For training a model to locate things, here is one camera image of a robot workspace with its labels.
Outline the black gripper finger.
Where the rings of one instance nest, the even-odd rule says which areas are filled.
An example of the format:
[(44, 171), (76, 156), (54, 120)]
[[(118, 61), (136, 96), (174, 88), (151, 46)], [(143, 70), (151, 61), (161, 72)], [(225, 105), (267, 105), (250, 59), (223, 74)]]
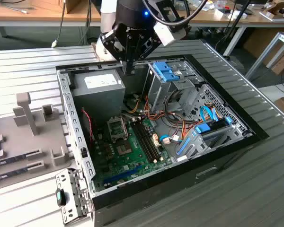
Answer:
[(130, 75), (133, 70), (133, 60), (127, 51), (127, 26), (122, 23), (114, 24), (110, 32), (101, 35), (101, 42), (107, 51), (123, 65), (125, 75)]
[(136, 61), (144, 60), (160, 45), (160, 39), (154, 30), (139, 31), (133, 35), (130, 44), (130, 74)]

